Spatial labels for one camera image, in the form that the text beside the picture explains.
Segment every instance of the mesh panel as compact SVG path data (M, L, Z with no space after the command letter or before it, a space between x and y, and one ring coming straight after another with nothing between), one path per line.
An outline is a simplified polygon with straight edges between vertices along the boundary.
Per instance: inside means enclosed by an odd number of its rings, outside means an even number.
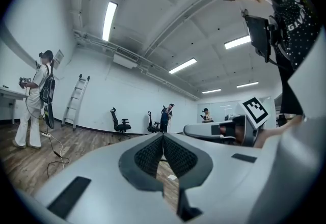
M164 156L178 178L189 172L198 160L193 152L169 138L164 138Z
M158 138L134 156L137 166L154 178L156 178L157 167L163 155L162 142L163 137Z

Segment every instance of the backpack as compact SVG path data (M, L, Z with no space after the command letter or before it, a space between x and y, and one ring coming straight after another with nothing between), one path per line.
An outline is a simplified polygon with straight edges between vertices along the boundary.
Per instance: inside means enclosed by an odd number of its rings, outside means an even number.
M53 93L55 91L56 81L53 76L53 65L51 65L51 74L47 65L45 65L45 67L49 76L45 80L44 86L40 91L40 99L46 104L51 104L53 101Z

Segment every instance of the power strip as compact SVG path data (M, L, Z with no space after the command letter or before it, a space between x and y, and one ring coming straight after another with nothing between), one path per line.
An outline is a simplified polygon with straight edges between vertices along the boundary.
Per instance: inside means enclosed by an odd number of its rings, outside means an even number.
M41 135L50 138L50 134L48 134L48 133L44 133L44 132L43 132L43 133L41 133Z

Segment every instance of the desk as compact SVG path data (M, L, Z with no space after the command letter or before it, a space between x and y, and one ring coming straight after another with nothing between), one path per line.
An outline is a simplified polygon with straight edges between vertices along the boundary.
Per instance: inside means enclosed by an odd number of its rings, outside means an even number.
M11 123L14 124L16 100L23 100L26 97L26 94L25 92L23 92L23 90L22 92L17 92L14 90L10 90L9 88L0 87L0 96L8 99L14 99L14 104L12 106L12 118L11 118Z

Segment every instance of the ceiling light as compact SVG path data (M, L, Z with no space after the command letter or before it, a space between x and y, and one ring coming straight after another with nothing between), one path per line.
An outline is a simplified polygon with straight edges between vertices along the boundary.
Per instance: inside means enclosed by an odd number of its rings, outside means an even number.
M257 85L258 83L259 83L259 82L247 83L247 84L245 84L245 85L237 86L237 88L243 88L243 87L253 86L253 85Z
M245 37L242 37L242 38L235 39L235 40L232 40L230 42L227 42L224 45L225 45L226 49L229 49L229 48L236 47L238 45L242 45L242 44L245 44L245 43L248 43L248 42L251 42L250 36L245 36Z
M203 94L208 94L208 93L213 93L213 92L219 92L219 91L221 91L221 89L206 91L206 92L203 92Z
M114 13L116 12L117 6L118 5L116 3L113 2L108 3L105 20L104 20L103 37L102 37L102 39L105 41L108 41Z
M175 69L172 69L169 73L170 74L174 74L175 72L178 72L181 69L184 69L194 63L196 63L197 61L195 59L190 59L189 61L187 61L186 63L183 63L182 65L176 67Z

